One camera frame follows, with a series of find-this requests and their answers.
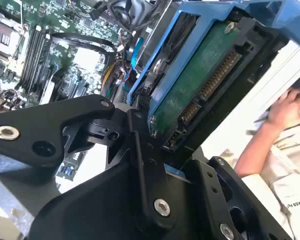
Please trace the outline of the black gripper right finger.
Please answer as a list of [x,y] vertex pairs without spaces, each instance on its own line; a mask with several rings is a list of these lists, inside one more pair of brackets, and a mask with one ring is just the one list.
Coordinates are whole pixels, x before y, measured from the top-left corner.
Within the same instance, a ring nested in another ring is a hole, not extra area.
[[221,157],[189,160],[197,211],[208,240],[289,240],[290,236]]

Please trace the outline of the person's bare hand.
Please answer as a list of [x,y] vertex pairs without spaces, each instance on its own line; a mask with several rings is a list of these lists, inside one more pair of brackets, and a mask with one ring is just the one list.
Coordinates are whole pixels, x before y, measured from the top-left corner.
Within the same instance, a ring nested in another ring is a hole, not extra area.
[[300,89],[290,88],[270,108],[267,122],[276,130],[300,124]]

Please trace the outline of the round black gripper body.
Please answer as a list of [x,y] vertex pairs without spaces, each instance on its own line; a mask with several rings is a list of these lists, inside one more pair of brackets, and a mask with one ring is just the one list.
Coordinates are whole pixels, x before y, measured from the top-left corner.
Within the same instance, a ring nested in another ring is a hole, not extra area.
[[140,230],[139,195],[133,193],[132,171],[121,163],[47,203],[30,227],[30,240],[196,240],[197,215],[192,185],[169,173],[168,189],[176,213],[172,229]]

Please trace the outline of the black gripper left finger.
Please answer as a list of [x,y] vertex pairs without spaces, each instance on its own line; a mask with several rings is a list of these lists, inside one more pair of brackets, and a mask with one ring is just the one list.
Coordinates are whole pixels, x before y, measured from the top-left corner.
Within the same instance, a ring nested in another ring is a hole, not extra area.
[[[115,108],[101,95],[0,113],[0,178],[35,189],[46,186],[54,182],[65,158],[90,149],[92,139],[108,147],[105,171],[129,165],[130,184],[139,199],[135,215],[140,229],[172,229],[177,220],[171,211],[172,196],[146,120],[137,110]],[[49,190],[31,193],[29,205],[38,206],[44,196],[48,197],[44,206],[57,197]]]

